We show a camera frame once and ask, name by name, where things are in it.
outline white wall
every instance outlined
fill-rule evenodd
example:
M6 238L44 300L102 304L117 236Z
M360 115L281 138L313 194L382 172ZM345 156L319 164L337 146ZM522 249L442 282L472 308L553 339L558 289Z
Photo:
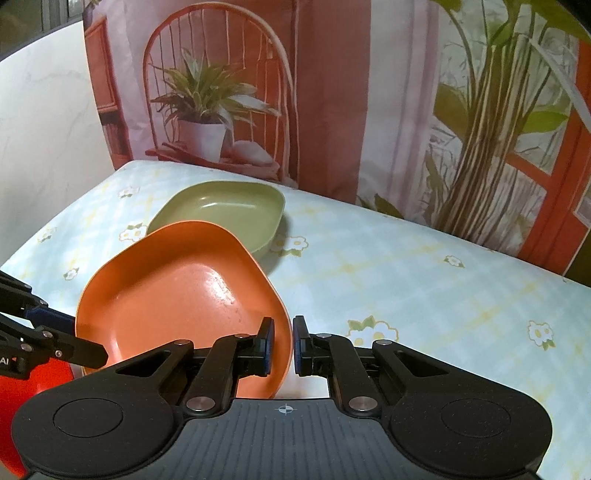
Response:
M0 265L112 172L81 22L0 62Z

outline chair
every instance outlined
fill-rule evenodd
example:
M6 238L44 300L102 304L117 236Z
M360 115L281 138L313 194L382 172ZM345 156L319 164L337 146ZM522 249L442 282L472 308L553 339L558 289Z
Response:
M281 113L252 113L253 125L237 122L234 140L258 143L276 168L220 163L191 155L179 142L178 123L165 125L166 111L158 112L151 99L170 91L165 68L183 68L181 49L208 64L231 64L242 69L245 81L256 87L256 96ZM261 17L244 7L225 2L189 5L170 15L156 28L145 49L144 88L154 149L148 155L160 160L193 163L277 181L297 187L298 128L294 80L285 48Z

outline tablecloth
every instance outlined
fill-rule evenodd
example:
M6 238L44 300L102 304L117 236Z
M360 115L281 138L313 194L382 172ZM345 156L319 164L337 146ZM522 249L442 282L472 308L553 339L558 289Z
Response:
M2 269L74 315L91 276L160 208L219 170L133 161L58 214ZM521 390L553 422L547 480L591 478L591 289L404 220L276 186L285 215L261 261L291 317L370 347L387 338ZM292 371L278 398L327 396Z

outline orange bowl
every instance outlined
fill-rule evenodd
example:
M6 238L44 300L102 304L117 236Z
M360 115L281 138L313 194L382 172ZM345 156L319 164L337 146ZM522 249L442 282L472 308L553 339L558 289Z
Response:
M106 367L177 339L207 348L255 335L275 320L271 374L240 380L242 398L271 398L291 363L290 320L279 295L238 239L214 223L178 222L106 263L82 293L76 336L101 343Z

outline olive green dish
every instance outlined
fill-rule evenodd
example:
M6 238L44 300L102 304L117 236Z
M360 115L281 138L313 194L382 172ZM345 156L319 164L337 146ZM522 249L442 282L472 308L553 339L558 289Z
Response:
M204 220L232 232L259 261L277 233L285 197L266 184L208 181L178 192L148 227L148 233L183 220Z

